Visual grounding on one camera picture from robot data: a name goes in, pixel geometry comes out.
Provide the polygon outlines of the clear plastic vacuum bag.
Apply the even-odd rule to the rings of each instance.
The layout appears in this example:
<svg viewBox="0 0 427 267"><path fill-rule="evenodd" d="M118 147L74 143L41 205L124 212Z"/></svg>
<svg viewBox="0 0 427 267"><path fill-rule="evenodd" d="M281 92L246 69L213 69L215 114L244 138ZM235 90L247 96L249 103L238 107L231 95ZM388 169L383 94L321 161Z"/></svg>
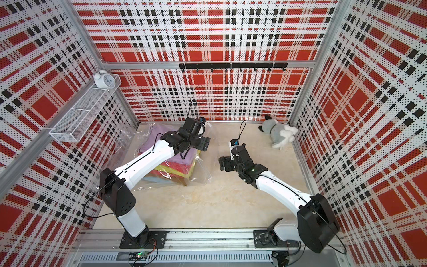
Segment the clear plastic vacuum bag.
<svg viewBox="0 0 427 267"><path fill-rule="evenodd" d="M141 132L138 132L136 134L136 137L140 139L140 146L141 146L142 143L145 142L145 139L148 137L147 133L149 132L149 128L147 130L145 130L145 131L141 131ZM196 164L195 164L193 173L192 173L192 175L191 175L190 178L182 178L180 176L169 174L169 173L166 173L166 172L156 171L155 169L153 169L151 172L149 172L146 176L157 176L157 177L162 177L163 176L163 177L166 177L166 178L175 177L175 178L185 179L186 182L187 182L187 186L200 185L200 184L204 185L204 184L208 183L211 180L211 174L209 173L209 170L207 170L207 168L203 165L203 160L202 160L200 154L199 154L199 156L196 157ZM136 187L133 188L132 190L133 191L136 191L136 190L148 190L148 189L158 188L158 187L162 187L162 186L168 186L168 185L160 185L160 184L156 184L156 183L151 183L151 182L140 180L138 182L138 184L136 185Z"/></svg>

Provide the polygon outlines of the purple trousers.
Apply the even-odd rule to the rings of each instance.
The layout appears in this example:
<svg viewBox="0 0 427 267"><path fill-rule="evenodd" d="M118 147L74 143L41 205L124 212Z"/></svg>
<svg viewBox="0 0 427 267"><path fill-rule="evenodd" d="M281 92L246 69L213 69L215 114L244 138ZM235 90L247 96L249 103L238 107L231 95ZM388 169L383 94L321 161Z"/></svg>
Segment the purple trousers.
<svg viewBox="0 0 427 267"><path fill-rule="evenodd" d="M169 132L169 131L177 131L179 129L178 126L174 125L166 125L162 123L153 123L150 125L148 137L145 139L145 142L141 144L141 146L136 150L136 155L141 155L144 152L146 152L149 149L152 149L153 145L160 140L160 137ZM200 151L196 149L190 149L187 156L182 159L180 154L175 155L169 160L164 161L165 162L173 162L177 164L182 165L191 165L195 160L196 157L199 156Z"/></svg>

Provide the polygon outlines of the red trousers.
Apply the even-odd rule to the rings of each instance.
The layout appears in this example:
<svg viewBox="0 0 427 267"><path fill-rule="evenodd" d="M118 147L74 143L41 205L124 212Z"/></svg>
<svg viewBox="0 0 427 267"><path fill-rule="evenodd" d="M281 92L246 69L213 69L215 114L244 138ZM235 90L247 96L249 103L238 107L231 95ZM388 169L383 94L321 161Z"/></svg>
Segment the red trousers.
<svg viewBox="0 0 427 267"><path fill-rule="evenodd" d="M169 167L171 167L171 168L173 168L173 169L176 169L176 170L180 170L180 171L183 171L184 170L184 168L191 168L192 166L194 166L195 167L195 164L196 164L196 159L193 159L192 161L190 161L188 164L187 163L182 163L182 162L172 162L172 161L164 161L163 163L161 163L160 165L163 165L163 166L169 166Z"/></svg>

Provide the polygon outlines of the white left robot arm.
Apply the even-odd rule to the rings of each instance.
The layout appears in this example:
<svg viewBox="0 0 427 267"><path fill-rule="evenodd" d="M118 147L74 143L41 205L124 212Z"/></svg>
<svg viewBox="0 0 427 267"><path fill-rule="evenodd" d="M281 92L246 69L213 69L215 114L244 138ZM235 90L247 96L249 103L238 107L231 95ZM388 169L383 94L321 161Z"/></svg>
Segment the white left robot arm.
<svg viewBox="0 0 427 267"><path fill-rule="evenodd" d="M104 203L125 229L123 238L139 248L149 242L149 227L136 210L136 198L132 189L155 167L180 155L187 156L190 149L206 151L210 138L204 137L206 119L186 118L176 131L160 133L153 145L130 162L100 173L100 195Z"/></svg>

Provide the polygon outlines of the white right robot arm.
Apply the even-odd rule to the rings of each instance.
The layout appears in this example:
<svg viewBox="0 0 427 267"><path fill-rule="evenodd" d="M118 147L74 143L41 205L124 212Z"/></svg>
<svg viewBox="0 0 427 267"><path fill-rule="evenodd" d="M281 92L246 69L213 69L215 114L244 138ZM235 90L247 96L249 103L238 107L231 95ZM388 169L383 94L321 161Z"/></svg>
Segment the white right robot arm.
<svg viewBox="0 0 427 267"><path fill-rule="evenodd" d="M239 145L237 139L229 142L229 148L230 156L219 158L220 170L237 172L242 181L275 198L297 218L293 227L276 220L272 224L273 237L301 241L311 251L321 253L338 236L339 223L323 195L310 195L280 180L267 167L254 163L245 144Z"/></svg>

